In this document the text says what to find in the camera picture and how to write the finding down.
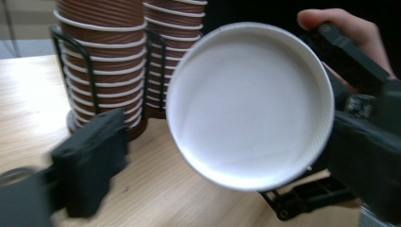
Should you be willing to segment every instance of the dark background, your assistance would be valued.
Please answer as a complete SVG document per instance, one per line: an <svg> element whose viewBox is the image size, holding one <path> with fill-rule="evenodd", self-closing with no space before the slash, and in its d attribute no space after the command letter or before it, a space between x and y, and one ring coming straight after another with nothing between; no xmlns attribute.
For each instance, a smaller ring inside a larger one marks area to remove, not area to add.
<svg viewBox="0 0 401 227"><path fill-rule="evenodd" d="M302 9L340 8L378 25L394 73L401 76L401 0L209 0L203 34L234 22L260 22L279 26L295 35L304 31L296 16Z"/></svg>

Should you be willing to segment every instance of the wooden table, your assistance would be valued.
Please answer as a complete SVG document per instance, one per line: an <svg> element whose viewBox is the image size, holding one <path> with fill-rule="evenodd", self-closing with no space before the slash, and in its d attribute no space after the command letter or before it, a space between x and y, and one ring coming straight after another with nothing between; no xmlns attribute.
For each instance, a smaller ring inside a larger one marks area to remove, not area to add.
<svg viewBox="0 0 401 227"><path fill-rule="evenodd" d="M46 168L49 151L69 136L70 108L55 56L0 61L0 173L20 166ZM329 206L279 220L256 192L222 188L183 160L165 120L150 119L129 144L130 164L91 219L55 213L63 226L353 226L359 209Z"/></svg>

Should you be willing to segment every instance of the black device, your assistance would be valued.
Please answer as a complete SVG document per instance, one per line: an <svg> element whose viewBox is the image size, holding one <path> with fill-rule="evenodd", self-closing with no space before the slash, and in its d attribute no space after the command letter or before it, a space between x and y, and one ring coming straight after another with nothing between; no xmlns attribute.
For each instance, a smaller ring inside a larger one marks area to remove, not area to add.
<svg viewBox="0 0 401 227"><path fill-rule="evenodd" d="M385 70L329 23L301 38L361 93L348 94L327 69L336 101L334 127L322 155L300 179L327 168L330 177L281 195L259 193L281 220L361 198L383 220L401 222L401 81L388 80ZM123 112L112 110L51 151L49 168L0 175L0 226L52 226L48 217L63 207L71 218L91 217L111 178L127 164L127 143Z"/></svg>

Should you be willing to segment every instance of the light wood tabletop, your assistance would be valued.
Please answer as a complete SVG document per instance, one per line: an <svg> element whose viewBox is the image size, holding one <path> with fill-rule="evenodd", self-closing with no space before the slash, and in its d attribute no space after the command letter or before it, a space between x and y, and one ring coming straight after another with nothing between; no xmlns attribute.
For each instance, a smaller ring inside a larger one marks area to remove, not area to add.
<svg viewBox="0 0 401 227"><path fill-rule="evenodd" d="M70 110L56 56L0 61L0 173L50 165L49 152L70 136ZM129 143L129 165L112 181L95 217L53 214L66 226L358 226L359 209L328 206L281 221L256 192L205 180L177 151L164 119L150 119Z"/></svg>

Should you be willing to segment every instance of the stack of cups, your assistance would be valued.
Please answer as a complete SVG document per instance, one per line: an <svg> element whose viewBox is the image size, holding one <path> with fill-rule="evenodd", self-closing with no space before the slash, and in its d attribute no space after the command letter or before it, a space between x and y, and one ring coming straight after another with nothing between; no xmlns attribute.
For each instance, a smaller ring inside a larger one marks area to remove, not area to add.
<svg viewBox="0 0 401 227"><path fill-rule="evenodd" d="M101 112L124 108L129 129L141 121L147 23L142 0L58 0L54 15L61 31L78 41L93 62ZM68 95L78 128L95 116L86 64L79 52L61 49Z"/></svg>
<svg viewBox="0 0 401 227"><path fill-rule="evenodd" d="M177 64L201 38L201 22L206 4L205 0L144 0L148 29L161 35L166 44L165 78L162 82L162 46L160 41L152 40L146 96L149 107L166 107L168 83Z"/></svg>

